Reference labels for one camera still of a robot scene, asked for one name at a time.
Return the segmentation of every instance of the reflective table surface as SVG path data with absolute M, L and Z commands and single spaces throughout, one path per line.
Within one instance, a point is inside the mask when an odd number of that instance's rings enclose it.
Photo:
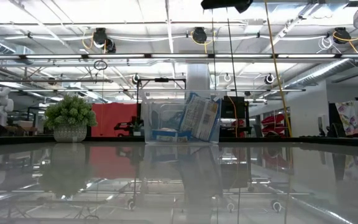
M 358 223 L 357 147 L 0 146 L 0 223 Z

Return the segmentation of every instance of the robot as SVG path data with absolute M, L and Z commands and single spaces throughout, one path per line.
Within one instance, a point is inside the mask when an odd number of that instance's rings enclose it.
M 13 100 L 8 98 L 11 89 L 8 87 L 0 87 L 0 125 L 6 126 L 7 112 L 13 111 Z

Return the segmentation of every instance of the red partition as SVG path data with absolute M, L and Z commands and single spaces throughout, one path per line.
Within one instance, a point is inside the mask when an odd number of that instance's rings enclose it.
M 128 158 L 118 156 L 117 147 L 91 147 L 89 164 L 95 177 L 110 180 L 135 177 L 135 167 Z
M 96 113 L 98 125 L 92 127 L 92 137 L 117 137 L 118 134 L 127 136 L 123 130 L 114 130 L 117 123 L 129 122 L 136 116 L 136 104 L 105 103 L 93 104 L 92 110 Z

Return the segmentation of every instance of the clear plastic bin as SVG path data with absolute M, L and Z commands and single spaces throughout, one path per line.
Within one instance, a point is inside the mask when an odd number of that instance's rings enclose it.
M 147 144 L 217 144 L 225 92 L 141 90 Z

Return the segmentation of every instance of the white planter pot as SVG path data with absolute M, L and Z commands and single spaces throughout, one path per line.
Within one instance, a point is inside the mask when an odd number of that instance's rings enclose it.
M 81 142 L 86 137 L 86 125 L 61 125 L 53 129 L 56 142 Z

